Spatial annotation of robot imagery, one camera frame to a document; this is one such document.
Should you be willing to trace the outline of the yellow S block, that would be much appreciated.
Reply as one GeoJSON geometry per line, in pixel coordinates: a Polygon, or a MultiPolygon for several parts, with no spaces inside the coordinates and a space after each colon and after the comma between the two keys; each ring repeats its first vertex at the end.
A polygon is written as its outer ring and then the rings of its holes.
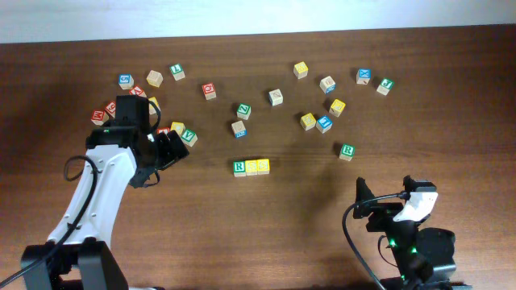
{"type": "Polygon", "coordinates": [[[257,162],[257,173],[259,175],[266,175],[266,174],[270,173],[269,159],[258,159],[256,162],[257,162]]]}
{"type": "Polygon", "coordinates": [[[258,172],[257,160],[250,159],[245,161],[245,173],[247,176],[255,176],[258,172]]]}

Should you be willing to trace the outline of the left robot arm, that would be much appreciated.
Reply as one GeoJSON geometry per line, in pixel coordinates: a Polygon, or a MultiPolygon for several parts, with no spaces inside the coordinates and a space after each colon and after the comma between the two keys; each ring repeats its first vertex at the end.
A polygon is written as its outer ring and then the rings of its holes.
{"type": "Polygon", "coordinates": [[[188,156],[175,132],[160,133],[149,114],[155,103],[119,96],[115,117],[86,138],[86,152],[69,158],[83,169],[64,216],[41,245],[27,246],[19,277],[28,289],[128,289],[111,250],[114,222],[127,187],[149,188],[161,171],[188,156]]]}

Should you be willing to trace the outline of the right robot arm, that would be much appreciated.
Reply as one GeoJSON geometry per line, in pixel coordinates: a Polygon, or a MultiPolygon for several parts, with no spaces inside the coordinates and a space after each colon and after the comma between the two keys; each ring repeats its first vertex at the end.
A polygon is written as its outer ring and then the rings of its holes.
{"type": "Polygon", "coordinates": [[[356,257],[380,289],[471,289],[471,285],[451,281],[456,271],[456,235],[450,230],[419,227],[431,216],[437,201],[436,186],[428,180],[403,178],[404,189],[395,194],[374,196],[365,179],[356,180],[356,201],[345,211],[355,219],[367,218],[366,230],[381,233],[387,240],[399,277],[378,279],[353,244],[346,239],[356,257]]]}

